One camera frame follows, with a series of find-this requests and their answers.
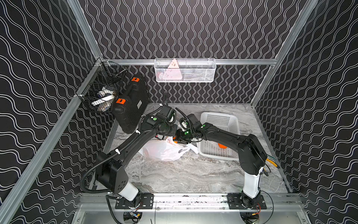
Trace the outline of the white printed plastic bag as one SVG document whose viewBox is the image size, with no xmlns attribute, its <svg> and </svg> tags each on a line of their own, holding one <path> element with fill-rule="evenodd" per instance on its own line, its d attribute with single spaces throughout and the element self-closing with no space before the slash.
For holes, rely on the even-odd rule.
<svg viewBox="0 0 358 224">
<path fill-rule="evenodd" d="M 173 140 L 173 137 L 166 137 L 164 140 L 154 138 L 148 141 L 139 153 L 156 161 L 175 161 L 190 150 L 195 154 L 199 153 L 198 148 L 193 144 L 179 144 Z"/>
</svg>

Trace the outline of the orange fruit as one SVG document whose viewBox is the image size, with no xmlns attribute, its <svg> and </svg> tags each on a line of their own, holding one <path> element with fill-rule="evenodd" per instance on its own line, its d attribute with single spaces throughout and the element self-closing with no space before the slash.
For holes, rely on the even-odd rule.
<svg viewBox="0 0 358 224">
<path fill-rule="evenodd" d="M 222 144 L 220 144 L 220 143 L 218 143 L 218 146 L 219 146 L 219 148 L 221 148 L 221 149 L 226 149 L 226 148 L 227 148 L 227 146 L 222 145 Z"/>
</svg>

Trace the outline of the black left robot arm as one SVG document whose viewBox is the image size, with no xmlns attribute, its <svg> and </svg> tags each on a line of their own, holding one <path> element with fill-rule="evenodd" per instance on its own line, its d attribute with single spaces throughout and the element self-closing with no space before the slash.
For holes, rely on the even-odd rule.
<svg viewBox="0 0 358 224">
<path fill-rule="evenodd" d="M 96 180 L 114 195 L 128 201 L 135 200 L 139 190 L 129 181 L 125 168 L 135 154 L 156 135 L 174 136 L 178 128 L 175 121 L 176 111 L 168 105 L 163 105 L 156 114 L 144 116 L 137 130 L 125 142 L 98 157 Z"/>
</svg>

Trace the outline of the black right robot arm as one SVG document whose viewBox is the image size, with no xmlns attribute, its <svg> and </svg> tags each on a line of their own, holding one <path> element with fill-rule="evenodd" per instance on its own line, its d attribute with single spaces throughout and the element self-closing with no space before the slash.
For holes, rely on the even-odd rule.
<svg viewBox="0 0 358 224">
<path fill-rule="evenodd" d="M 258 138 L 253 135 L 239 135 L 222 130 L 211 123 L 202 124 L 193 114 L 180 119 L 175 136 L 179 143 L 191 143 L 193 139 L 212 141 L 234 150 L 238 154 L 240 167 L 244 171 L 244 196 L 254 199 L 259 193 L 260 174 L 268 158 Z"/>
</svg>

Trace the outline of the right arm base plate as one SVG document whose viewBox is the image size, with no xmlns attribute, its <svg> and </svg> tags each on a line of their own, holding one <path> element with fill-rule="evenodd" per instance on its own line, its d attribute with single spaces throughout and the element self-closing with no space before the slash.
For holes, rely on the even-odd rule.
<svg viewBox="0 0 358 224">
<path fill-rule="evenodd" d="M 244 193 L 227 194 L 227 204 L 230 210 L 266 210 L 267 205 L 261 193 L 255 198 L 250 198 Z"/>
</svg>

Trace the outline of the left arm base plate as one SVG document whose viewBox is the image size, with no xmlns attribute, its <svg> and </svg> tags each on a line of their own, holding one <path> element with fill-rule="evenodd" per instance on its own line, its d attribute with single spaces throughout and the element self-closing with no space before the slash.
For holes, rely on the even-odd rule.
<svg viewBox="0 0 358 224">
<path fill-rule="evenodd" d="M 132 201 L 126 198 L 118 198 L 116 200 L 115 209 L 119 210 L 136 210 L 144 209 L 150 210 L 153 208 L 154 194 L 152 193 L 138 193 Z"/>
</svg>

